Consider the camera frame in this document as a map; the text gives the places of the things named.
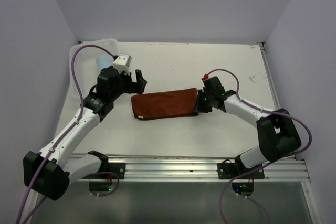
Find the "light blue towel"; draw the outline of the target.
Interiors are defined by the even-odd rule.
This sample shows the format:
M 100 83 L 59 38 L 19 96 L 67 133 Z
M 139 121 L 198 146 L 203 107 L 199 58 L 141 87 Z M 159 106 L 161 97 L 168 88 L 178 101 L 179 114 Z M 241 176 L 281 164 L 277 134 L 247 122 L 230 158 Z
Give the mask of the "light blue towel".
M 101 70 L 110 67 L 113 65 L 114 58 L 110 55 L 100 55 L 96 59 L 97 73 L 100 73 Z

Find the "brown rust towel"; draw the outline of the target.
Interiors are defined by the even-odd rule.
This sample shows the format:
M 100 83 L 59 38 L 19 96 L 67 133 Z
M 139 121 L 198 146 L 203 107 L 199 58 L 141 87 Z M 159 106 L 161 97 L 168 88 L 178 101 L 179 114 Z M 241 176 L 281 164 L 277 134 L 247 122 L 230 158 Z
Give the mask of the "brown rust towel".
M 196 101 L 196 88 L 131 97 L 134 117 L 142 121 L 198 116 Z

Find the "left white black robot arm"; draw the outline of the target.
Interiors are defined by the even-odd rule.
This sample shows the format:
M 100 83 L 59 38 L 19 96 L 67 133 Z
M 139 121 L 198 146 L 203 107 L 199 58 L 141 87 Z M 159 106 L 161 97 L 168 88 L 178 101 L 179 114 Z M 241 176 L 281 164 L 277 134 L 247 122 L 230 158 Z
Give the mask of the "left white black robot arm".
M 111 172 L 108 157 L 89 151 L 77 162 L 70 155 L 114 108 L 115 100 L 122 94 L 143 94 L 147 81 L 141 70 L 131 74 L 118 72 L 113 66 L 101 70 L 97 83 L 81 102 L 80 109 L 57 137 L 38 153 L 28 152 L 23 159 L 24 184 L 51 200 L 59 199 L 68 186 L 86 176 L 104 178 Z

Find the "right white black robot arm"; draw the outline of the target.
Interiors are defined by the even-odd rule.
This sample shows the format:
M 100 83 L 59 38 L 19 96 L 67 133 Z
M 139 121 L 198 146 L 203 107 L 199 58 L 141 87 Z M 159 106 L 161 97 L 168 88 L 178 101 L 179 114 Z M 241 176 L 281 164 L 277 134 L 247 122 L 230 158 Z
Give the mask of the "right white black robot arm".
M 226 91 L 218 77 L 205 77 L 202 82 L 204 87 L 198 90 L 195 106 L 197 113 L 218 109 L 239 117 L 257 130 L 258 145 L 235 157 L 236 176 L 246 178 L 254 167 L 275 162 L 301 147 L 301 139 L 286 110 L 266 112 L 255 104 L 248 106 L 236 91 Z

